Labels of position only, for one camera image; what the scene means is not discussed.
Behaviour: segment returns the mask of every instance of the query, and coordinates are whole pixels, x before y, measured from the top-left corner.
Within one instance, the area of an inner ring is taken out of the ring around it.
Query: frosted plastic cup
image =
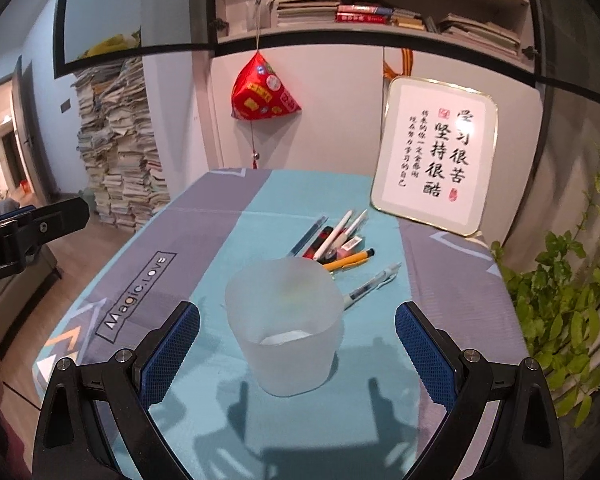
[[[263,390],[288,397],[327,380],[342,338],[344,299],[321,264],[251,264],[232,277],[224,299],[229,327]]]

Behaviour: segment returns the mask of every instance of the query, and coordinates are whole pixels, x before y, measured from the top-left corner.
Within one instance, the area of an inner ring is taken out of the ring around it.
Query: wooden floor
[[[82,231],[49,244],[62,279],[42,297],[2,360],[2,380],[36,406],[40,406],[40,400],[31,375],[35,358],[74,300],[129,238],[131,234],[91,218]],[[24,441],[30,468],[38,410],[5,388],[2,412]]]

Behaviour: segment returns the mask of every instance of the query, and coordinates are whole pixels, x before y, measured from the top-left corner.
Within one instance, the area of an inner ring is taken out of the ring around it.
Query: red book spine
[[[341,23],[381,23],[386,24],[386,16],[377,14],[355,14],[353,12],[338,12],[336,21]]]

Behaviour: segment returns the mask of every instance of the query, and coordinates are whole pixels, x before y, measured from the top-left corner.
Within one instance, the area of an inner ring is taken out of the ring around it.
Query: pen
[[[372,290],[376,290],[381,286],[385,286],[387,283],[392,282],[398,275],[399,269],[400,264],[393,264],[379,274],[376,274],[368,282],[354,290],[352,293],[347,294],[344,297],[344,310],[347,310],[356,301],[364,298]]]
[[[311,228],[304,234],[304,236],[300,238],[300,241],[296,245],[294,245],[294,248],[289,251],[289,254],[287,256],[298,256],[298,253],[302,250],[302,248],[305,245],[307,245],[308,241],[311,240],[311,238],[318,232],[318,230],[324,225],[326,221],[326,216],[321,216],[320,218],[318,218],[315,221],[314,225],[312,225]]]
[[[302,257],[313,259],[315,251],[317,251],[320,248],[322,243],[329,237],[329,235],[331,234],[332,231],[333,231],[333,227],[327,225],[327,227],[325,227],[322,230],[322,232],[320,232],[318,237],[314,240],[314,243],[312,243],[309,246],[309,248],[304,252]]]
[[[327,250],[329,250],[329,247],[331,247],[331,244],[333,243],[333,241],[340,234],[340,232],[344,229],[344,226],[347,225],[347,222],[351,218],[351,215],[353,215],[353,209],[350,209],[349,211],[347,211],[346,215],[344,215],[342,217],[342,220],[340,220],[340,222],[338,222],[338,225],[336,225],[336,227],[334,227],[334,229],[331,232],[331,234],[329,235],[329,237],[324,241],[324,243],[320,246],[320,248],[317,251],[315,251],[314,260],[319,260],[324,255],[324,253],[326,253]]]
[[[356,231],[360,227],[360,224],[362,224],[362,222],[365,221],[365,219],[366,219],[366,209],[362,213],[360,213],[360,216],[353,221],[353,224],[351,224],[346,229],[346,231],[344,231],[342,234],[340,234],[335,239],[333,244],[331,244],[331,248],[329,249],[329,252],[327,253],[327,258],[330,258],[331,256],[333,256],[333,254],[336,253],[338,251],[338,249],[341,248],[346,243],[346,241],[349,240],[349,238],[351,238],[356,233]]]
[[[367,258],[372,257],[374,254],[376,254],[376,252],[373,249],[369,249],[368,251],[362,251],[361,253],[354,254],[353,256],[348,256],[347,258],[336,260],[333,263],[324,264],[323,267],[329,272],[331,272],[332,270],[342,269],[343,267],[347,267],[352,264],[361,262],[362,260],[366,260]]]

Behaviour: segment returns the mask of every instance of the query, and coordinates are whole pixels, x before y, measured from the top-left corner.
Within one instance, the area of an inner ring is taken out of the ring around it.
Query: tablecloth
[[[235,272],[258,258],[284,256],[321,214],[333,224],[349,208],[368,208],[370,187],[367,177],[333,173],[207,173],[74,302],[34,364],[39,393],[62,356],[78,364],[107,360],[134,348],[179,301],[191,299],[201,311],[200,335],[150,413],[196,480],[402,478],[445,412],[429,399],[395,336],[398,304],[416,301],[460,348],[511,364],[526,356],[506,288],[480,239],[370,210],[363,233],[376,256],[336,283],[349,292],[395,262],[402,263],[400,274],[346,312],[330,380],[291,399],[259,389],[223,307]],[[456,478],[469,475],[480,457],[491,404]],[[139,478],[105,406],[101,412],[122,471]]]

